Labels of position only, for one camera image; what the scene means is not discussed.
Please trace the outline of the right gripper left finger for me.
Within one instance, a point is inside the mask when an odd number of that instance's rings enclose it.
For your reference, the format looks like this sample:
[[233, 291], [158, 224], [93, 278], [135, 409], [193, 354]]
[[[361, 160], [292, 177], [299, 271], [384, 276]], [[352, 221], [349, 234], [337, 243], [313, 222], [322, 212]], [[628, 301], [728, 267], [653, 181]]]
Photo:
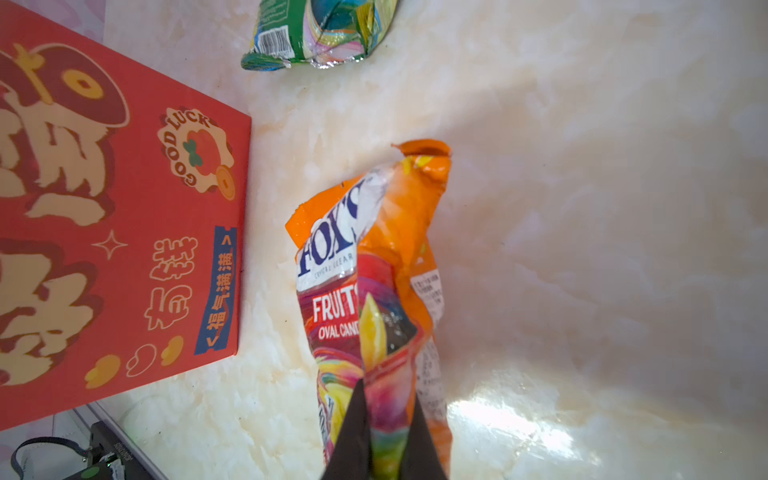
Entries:
[[364, 381], [359, 380], [321, 480], [368, 480], [371, 468], [371, 432]]

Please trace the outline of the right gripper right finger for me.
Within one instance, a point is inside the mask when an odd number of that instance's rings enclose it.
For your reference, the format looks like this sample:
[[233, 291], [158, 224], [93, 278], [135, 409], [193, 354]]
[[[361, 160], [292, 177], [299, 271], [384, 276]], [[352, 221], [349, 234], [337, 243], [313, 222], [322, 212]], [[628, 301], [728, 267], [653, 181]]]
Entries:
[[419, 399], [399, 468], [399, 480], [447, 480]]

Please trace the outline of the pink Fox's candy packet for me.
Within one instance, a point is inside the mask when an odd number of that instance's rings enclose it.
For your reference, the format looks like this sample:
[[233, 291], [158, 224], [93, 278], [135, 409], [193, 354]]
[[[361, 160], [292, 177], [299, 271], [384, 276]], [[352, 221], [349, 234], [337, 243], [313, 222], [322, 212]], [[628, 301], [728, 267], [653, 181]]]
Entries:
[[325, 468], [363, 380], [369, 479], [398, 479], [416, 399], [448, 477], [452, 433], [434, 341], [445, 302], [427, 231], [447, 187], [451, 150], [424, 139], [399, 151], [400, 161], [301, 204], [286, 230], [297, 246], [296, 294], [318, 368]]

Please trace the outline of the red white paper bag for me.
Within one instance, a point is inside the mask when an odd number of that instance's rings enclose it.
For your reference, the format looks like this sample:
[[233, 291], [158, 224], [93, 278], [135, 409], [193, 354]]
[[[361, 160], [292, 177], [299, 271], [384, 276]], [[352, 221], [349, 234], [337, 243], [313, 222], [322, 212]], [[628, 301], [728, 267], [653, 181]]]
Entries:
[[233, 356], [251, 119], [1, 5], [1, 426]]

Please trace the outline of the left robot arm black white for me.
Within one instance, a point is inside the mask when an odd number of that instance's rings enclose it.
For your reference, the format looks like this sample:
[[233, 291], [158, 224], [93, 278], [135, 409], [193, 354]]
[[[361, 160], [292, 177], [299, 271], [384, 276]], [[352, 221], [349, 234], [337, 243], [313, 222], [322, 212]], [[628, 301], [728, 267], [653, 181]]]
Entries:
[[19, 479], [27, 479], [18, 455], [28, 446], [47, 444], [66, 448], [85, 462], [85, 467], [66, 479], [161, 480], [166, 476], [128, 444], [128, 437], [118, 427], [99, 420], [89, 427], [88, 447], [64, 437], [40, 436], [22, 442], [11, 454], [10, 465]]

